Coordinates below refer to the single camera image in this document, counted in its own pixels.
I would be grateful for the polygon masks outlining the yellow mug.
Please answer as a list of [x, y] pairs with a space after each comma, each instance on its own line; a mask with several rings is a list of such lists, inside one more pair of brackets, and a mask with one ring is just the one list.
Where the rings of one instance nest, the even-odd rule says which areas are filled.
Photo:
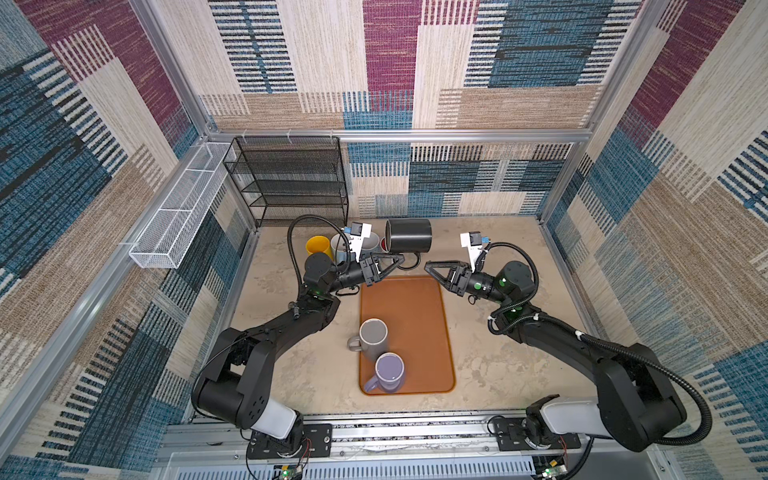
[[325, 237], [325, 236], [321, 236], [321, 235], [312, 236], [305, 243], [305, 250], [308, 255], [322, 253], [328, 256], [331, 260], [334, 259], [334, 255], [331, 247], [331, 241], [328, 237]]

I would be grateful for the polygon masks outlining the light blue mug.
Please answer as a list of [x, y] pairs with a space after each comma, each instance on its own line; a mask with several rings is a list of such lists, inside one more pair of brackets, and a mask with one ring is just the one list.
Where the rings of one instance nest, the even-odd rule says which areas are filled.
[[346, 242], [350, 239], [350, 235], [343, 232], [341, 235], [336, 234], [330, 240], [331, 251], [334, 259], [334, 263], [339, 265], [346, 261], [347, 250]]

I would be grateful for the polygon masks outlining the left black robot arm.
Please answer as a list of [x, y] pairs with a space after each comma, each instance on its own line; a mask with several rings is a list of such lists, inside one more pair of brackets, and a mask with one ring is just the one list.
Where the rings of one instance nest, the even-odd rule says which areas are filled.
[[371, 286], [405, 262], [401, 253], [360, 256], [345, 239], [346, 259], [340, 266], [328, 255], [315, 253], [308, 256], [301, 272], [293, 230], [303, 220], [335, 226], [315, 214], [301, 215], [289, 224], [286, 244], [298, 283], [296, 300], [283, 314], [262, 325], [221, 332], [191, 393], [195, 409], [240, 430], [249, 430], [251, 442], [265, 440], [275, 455], [285, 458], [309, 447], [302, 415], [270, 398], [276, 361], [298, 342], [332, 322], [340, 306], [338, 291], [361, 284]]

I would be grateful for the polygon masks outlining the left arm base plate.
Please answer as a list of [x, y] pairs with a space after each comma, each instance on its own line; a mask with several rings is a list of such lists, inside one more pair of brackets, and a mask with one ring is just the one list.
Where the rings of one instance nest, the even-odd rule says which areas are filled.
[[330, 423], [310, 423], [295, 427], [285, 440], [252, 431], [246, 449], [248, 460], [300, 458], [309, 450], [310, 459], [330, 456], [333, 426]]

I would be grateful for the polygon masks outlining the black mug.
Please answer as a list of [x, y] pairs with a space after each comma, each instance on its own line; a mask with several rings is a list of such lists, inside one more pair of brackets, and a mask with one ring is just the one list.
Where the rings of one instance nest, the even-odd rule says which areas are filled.
[[413, 253], [416, 262], [411, 266], [398, 265], [400, 270], [413, 270], [421, 262], [421, 254], [432, 246], [432, 226], [425, 218], [388, 219], [385, 225], [387, 251], [392, 254]]

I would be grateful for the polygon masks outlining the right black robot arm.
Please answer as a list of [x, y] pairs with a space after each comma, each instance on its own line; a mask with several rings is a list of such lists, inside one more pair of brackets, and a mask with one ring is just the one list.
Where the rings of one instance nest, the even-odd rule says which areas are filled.
[[533, 305], [540, 276], [528, 254], [496, 274], [484, 272], [491, 242], [471, 262], [429, 261], [426, 272], [446, 290], [497, 303], [487, 327], [495, 336], [538, 348], [577, 370], [596, 387], [598, 435], [641, 452], [651, 444], [688, 446], [713, 427], [706, 399], [682, 376], [661, 365], [654, 352], [580, 331]]

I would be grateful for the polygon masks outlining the teal blue mug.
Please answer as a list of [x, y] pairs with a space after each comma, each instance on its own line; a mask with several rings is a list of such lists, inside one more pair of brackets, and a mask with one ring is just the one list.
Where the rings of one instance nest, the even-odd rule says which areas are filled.
[[380, 252], [380, 237], [377, 233], [371, 232], [369, 236], [363, 239], [362, 251], [363, 252]]

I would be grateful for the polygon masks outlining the brown plastic tray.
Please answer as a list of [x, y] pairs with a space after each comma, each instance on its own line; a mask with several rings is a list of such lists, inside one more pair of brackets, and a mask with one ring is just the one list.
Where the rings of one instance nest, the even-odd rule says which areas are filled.
[[360, 297], [360, 320], [382, 320], [389, 350], [405, 365], [399, 395], [440, 394], [454, 389], [454, 362], [442, 290], [429, 276], [390, 277]]

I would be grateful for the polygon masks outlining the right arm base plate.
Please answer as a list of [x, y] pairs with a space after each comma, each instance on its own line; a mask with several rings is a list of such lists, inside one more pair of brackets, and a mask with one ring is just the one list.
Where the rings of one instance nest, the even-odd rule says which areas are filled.
[[533, 439], [525, 426], [525, 418], [492, 416], [486, 423], [489, 434], [500, 451], [560, 450], [579, 451], [582, 442], [576, 434], [544, 435]]

